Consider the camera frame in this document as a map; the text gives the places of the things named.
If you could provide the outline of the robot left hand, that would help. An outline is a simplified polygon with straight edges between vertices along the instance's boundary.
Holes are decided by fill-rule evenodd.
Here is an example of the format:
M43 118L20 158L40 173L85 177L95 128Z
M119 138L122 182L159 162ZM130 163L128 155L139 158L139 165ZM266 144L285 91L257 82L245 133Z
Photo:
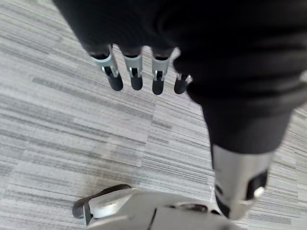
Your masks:
M160 58L180 50L173 66L188 74L190 98L202 107L215 197L240 219L264 193L269 167L293 111L307 101L307 3L304 0L57 0L83 48Z

